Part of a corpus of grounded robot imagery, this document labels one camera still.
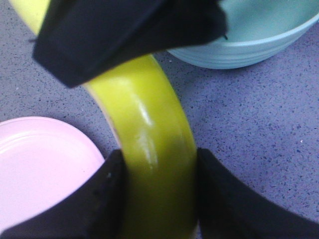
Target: pink plate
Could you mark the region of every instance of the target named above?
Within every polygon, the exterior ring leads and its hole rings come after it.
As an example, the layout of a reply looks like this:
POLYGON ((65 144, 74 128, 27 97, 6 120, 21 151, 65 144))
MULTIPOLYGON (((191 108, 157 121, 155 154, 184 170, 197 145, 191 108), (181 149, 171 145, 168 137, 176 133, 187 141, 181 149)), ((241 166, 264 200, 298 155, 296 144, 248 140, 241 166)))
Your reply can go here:
POLYGON ((0 123, 0 234, 54 206, 102 165, 81 131, 62 121, 24 117, 0 123))

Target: teal bowl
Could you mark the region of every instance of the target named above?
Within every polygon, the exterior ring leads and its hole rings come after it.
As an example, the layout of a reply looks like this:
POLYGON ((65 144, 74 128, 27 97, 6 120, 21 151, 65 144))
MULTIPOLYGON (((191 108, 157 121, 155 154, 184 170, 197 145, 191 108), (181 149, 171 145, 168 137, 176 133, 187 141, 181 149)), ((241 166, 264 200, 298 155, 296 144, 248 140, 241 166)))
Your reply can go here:
POLYGON ((319 0, 222 0, 220 5, 227 15, 227 40, 169 53, 204 68, 249 66, 284 50, 319 20, 319 0))

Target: banana peel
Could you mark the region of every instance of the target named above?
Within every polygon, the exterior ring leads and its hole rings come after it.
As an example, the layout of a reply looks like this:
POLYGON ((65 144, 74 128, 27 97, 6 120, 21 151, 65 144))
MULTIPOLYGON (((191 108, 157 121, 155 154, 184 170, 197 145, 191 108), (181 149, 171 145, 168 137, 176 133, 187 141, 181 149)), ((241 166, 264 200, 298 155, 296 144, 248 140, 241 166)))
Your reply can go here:
MULTIPOLYGON (((37 35, 49 1, 10 2, 37 35)), ((118 238, 193 238, 196 146, 156 60, 139 57, 84 87, 104 112, 128 169, 127 204, 118 238)))

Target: yellow banana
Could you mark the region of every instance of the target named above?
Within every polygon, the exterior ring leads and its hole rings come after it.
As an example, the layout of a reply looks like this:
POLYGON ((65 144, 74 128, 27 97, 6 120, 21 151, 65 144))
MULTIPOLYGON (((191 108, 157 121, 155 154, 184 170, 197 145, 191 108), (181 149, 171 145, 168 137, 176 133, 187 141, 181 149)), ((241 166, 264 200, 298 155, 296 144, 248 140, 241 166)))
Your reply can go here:
MULTIPOLYGON (((11 0, 38 34, 48 0, 11 0)), ((117 138, 128 167, 120 239, 189 239, 196 147, 187 119, 152 56, 124 63, 85 84, 117 138)))

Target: countertop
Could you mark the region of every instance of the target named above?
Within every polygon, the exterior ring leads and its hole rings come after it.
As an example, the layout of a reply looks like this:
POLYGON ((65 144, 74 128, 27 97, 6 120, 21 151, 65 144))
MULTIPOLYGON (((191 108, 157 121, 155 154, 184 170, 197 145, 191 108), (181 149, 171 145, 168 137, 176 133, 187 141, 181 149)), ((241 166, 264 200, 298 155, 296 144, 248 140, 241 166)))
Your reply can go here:
MULTIPOLYGON (((106 157, 117 148, 82 87, 68 89, 32 58, 34 35, 0 1, 0 121, 45 116, 83 131, 106 157)), ((155 54, 198 146, 284 208, 319 223, 319 23, 283 52, 234 70, 155 54)))

